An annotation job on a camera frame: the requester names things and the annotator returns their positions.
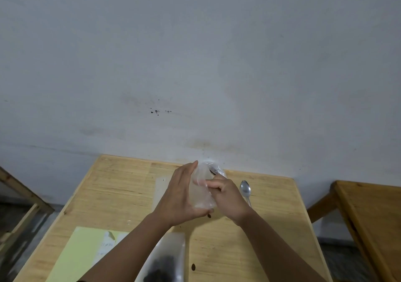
forearm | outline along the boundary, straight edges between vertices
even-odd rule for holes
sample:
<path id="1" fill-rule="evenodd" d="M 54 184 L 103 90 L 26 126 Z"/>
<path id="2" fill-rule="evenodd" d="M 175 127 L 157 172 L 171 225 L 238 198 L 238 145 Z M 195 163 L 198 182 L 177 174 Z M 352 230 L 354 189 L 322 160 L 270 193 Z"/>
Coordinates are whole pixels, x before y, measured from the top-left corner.
<path id="1" fill-rule="evenodd" d="M 154 213 L 131 231 L 117 246 L 96 263 L 81 280 L 86 282 L 132 282 L 155 245 L 168 231 Z"/>
<path id="2" fill-rule="evenodd" d="M 271 282 L 325 281 L 255 211 L 243 219 L 240 227 Z"/>

transparent plastic bag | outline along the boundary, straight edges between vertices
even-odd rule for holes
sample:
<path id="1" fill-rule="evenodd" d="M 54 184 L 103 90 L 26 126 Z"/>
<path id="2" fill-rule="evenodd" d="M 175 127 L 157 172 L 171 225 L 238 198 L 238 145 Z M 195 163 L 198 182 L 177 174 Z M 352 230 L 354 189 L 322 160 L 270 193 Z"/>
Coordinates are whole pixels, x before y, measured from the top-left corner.
<path id="1" fill-rule="evenodd" d="M 185 234 L 165 234 L 150 253 L 135 282 L 183 282 Z"/>
<path id="2" fill-rule="evenodd" d="M 215 174 L 221 174 L 226 177 L 225 172 L 214 162 L 201 162 L 191 175 L 191 182 L 189 183 L 189 202 L 195 208 L 215 208 L 216 202 L 214 201 L 209 188 L 204 180 L 210 180 Z"/>

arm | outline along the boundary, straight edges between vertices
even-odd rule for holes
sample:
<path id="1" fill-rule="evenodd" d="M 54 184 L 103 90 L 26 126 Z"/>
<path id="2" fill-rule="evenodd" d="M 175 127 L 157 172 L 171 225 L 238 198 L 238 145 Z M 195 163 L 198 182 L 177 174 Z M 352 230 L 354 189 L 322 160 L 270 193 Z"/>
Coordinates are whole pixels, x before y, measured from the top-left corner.
<path id="1" fill-rule="evenodd" d="M 232 180 L 207 180 L 218 208 L 242 228 L 271 282 L 325 280 L 310 267 L 241 196 Z"/>
<path id="2" fill-rule="evenodd" d="M 86 282 L 133 282 L 162 236 L 172 227 L 203 217 L 213 209 L 193 208 L 189 204 L 188 186 L 198 161 L 174 171 L 156 209 L 109 251 L 80 280 Z"/>

metal spoon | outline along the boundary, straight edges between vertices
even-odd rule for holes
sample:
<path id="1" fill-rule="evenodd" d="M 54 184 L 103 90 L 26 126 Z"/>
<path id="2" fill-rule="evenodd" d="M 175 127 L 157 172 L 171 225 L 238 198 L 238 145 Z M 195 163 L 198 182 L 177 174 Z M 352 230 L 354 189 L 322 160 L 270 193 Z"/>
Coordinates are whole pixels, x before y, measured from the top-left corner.
<path id="1" fill-rule="evenodd" d="M 241 192 L 241 195 L 247 200 L 249 207 L 252 208 L 251 201 L 249 199 L 249 197 L 251 196 L 251 186 L 246 180 L 243 180 L 241 182 L 241 185 L 239 185 L 239 191 Z"/>

person's right hand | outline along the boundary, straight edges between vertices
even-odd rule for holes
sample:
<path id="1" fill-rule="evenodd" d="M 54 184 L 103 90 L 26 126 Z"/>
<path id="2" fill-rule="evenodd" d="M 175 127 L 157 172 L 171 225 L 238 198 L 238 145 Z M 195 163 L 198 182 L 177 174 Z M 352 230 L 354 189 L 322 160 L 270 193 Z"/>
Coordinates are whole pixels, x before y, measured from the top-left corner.
<path id="1" fill-rule="evenodd" d="M 236 225 L 240 225 L 242 220 L 252 212 L 252 208 L 245 202 L 232 180 L 217 174 L 212 180 L 206 180 L 206 184 L 217 207 Z"/>

